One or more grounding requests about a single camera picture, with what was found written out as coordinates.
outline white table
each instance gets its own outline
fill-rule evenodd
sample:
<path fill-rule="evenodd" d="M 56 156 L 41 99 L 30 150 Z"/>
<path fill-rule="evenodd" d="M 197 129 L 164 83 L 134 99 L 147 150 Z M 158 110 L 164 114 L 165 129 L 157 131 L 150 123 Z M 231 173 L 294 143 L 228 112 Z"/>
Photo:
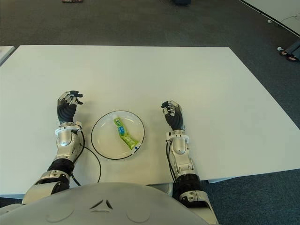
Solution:
<path fill-rule="evenodd" d="M 0 67 L 0 194 L 24 194 L 56 153 L 56 104 L 66 90 L 84 94 L 75 120 L 87 145 L 98 118 L 138 115 L 145 140 L 137 154 L 102 162 L 101 181 L 170 182 L 160 105 L 184 115 L 190 154 L 202 180 L 300 168 L 300 131 L 229 48 L 20 46 Z M 74 171 L 95 182 L 98 165 L 84 152 Z"/>
<path fill-rule="evenodd" d="M 14 49 L 13 46 L 0 46 L 0 66 Z"/>

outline round plate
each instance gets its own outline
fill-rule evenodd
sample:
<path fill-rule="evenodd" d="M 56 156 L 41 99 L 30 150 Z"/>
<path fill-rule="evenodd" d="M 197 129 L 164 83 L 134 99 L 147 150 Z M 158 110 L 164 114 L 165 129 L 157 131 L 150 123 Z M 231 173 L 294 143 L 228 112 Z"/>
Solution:
<path fill-rule="evenodd" d="M 121 118 L 128 133 L 134 139 L 143 143 L 144 125 L 138 116 L 128 111 L 113 111 L 101 117 L 92 129 L 91 142 L 95 151 L 105 158 L 127 158 L 132 155 L 131 150 L 119 136 L 118 128 L 113 122 L 114 115 Z"/>

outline black wire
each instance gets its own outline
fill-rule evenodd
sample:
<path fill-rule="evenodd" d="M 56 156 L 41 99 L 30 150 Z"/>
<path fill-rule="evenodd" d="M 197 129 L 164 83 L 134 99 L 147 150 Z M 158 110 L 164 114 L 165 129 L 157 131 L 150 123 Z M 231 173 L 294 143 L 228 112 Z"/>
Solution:
<path fill-rule="evenodd" d="M 168 159 L 168 163 L 169 163 L 169 168 L 170 168 L 170 173 L 171 173 L 171 176 L 172 176 L 172 179 L 173 179 L 173 182 L 176 183 L 176 176 L 175 176 L 175 172 L 172 168 L 172 165 L 171 165 L 171 162 L 170 162 L 170 149 L 171 149 L 171 143 L 169 145 L 169 154 L 168 154 L 168 142 L 167 144 L 165 145 L 165 153 L 167 155 L 167 159 Z"/>
<path fill-rule="evenodd" d="M 84 147 L 85 149 L 89 150 L 96 158 L 96 160 L 98 161 L 98 164 L 99 164 L 99 168 L 100 168 L 100 173 L 99 173 L 99 178 L 98 178 L 98 181 L 97 183 L 99 183 L 100 181 L 100 178 L 101 178 L 101 174 L 102 174 L 102 168 L 101 168 L 101 163 L 100 163 L 100 160 L 98 159 L 98 157 L 96 156 L 96 154 L 91 150 L 89 149 L 88 147 Z"/>
<path fill-rule="evenodd" d="M 81 186 L 81 184 L 78 182 L 78 180 L 76 180 L 76 178 L 74 177 L 73 173 L 71 173 L 71 177 L 78 186 Z"/>
<path fill-rule="evenodd" d="M 171 144 L 172 144 L 172 142 L 170 143 L 170 145 L 169 145 L 169 154 L 168 154 L 168 157 L 169 157 L 169 160 L 170 160 L 170 149 L 171 149 Z M 174 172 L 174 170 L 173 170 L 173 167 L 171 166 L 171 170 L 172 170 L 172 173 L 173 173 L 173 175 L 174 175 L 174 178 L 175 178 L 175 180 L 176 180 L 176 175 L 175 175 L 175 172 Z"/>
<path fill-rule="evenodd" d="M 74 164 L 75 164 L 75 162 L 77 161 L 77 159 L 81 156 L 81 154 L 82 154 L 82 152 L 83 152 L 83 149 L 84 149 L 84 146 L 85 146 L 85 138 L 84 138 L 83 131 L 81 130 L 80 133 L 81 133 L 81 135 L 82 135 L 83 145 L 81 145 L 81 146 L 82 146 L 82 149 L 81 149 L 79 155 L 75 158 L 75 160 L 74 160 L 74 162 L 73 162 Z"/>
<path fill-rule="evenodd" d="M 95 156 L 95 158 L 97 159 L 97 161 L 98 161 L 98 163 L 99 163 L 100 173 L 99 173 L 99 178 L 98 178 L 98 181 L 97 181 L 97 183 L 99 183 L 100 178 L 101 178 L 101 173 L 102 173 L 101 163 L 100 163 L 98 157 L 96 156 L 96 154 L 95 154 L 93 151 L 91 151 L 89 148 L 87 148 L 87 147 L 85 146 L 85 138 L 84 138 L 84 134 L 83 134 L 82 131 L 80 131 L 80 132 L 81 132 L 81 135 L 82 135 L 83 145 L 80 144 L 80 145 L 82 146 L 82 149 L 81 149 L 79 155 L 78 155 L 78 156 L 76 157 L 76 159 L 74 160 L 74 164 L 75 164 L 75 162 L 77 161 L 77 159 L 81 156 L 81 154 L 82 154 L 82 152 L 83 152 L 83 149 L 86 148 L 88 151 L 90 151 L 90 152 Z M 80 183 L 78 182 L 78 180 L 75 178 L 75 176 L 74 176 L 73 173 L 71 173 L 71 177 L 72 177 L 72 179 L 74 180 L 74 182 L 75 182 L 78 186 L 81 186 L 81 184 L 80 184 Z"/>

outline person's leg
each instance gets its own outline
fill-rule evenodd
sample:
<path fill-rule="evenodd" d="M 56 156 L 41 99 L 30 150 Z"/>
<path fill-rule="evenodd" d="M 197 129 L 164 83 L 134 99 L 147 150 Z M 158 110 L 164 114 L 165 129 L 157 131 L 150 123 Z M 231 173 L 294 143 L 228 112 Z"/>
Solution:
<path fill-rule="evenodd" d="M 292 52 L 292 55 L 295 56 L 297 59 L 300 59 L 300 46 Z"/>
<path fill-rule="evenodd" d="M 300 39 L 288 47 L 285 52 L 291 55 L 298 48 L 300 48 Z"/>

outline green packet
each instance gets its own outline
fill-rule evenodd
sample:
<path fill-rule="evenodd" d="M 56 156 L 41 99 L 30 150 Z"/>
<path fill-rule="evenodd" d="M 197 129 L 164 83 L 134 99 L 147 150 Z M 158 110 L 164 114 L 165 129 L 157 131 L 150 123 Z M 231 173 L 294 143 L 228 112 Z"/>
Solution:
<path fill-rule="evenodd" d="M 126 143 L 126 145 L 130 148 L 132 151 L 132 154 L 135 153 L 141 146 L 141 143 L 134 139 L 130 134 L 128 134 L 124 124 L 122 123 L 122 120 L 118 116 L 113 117 L 113 122 L 118 128 L 118 133 L 120 138 Z"/>

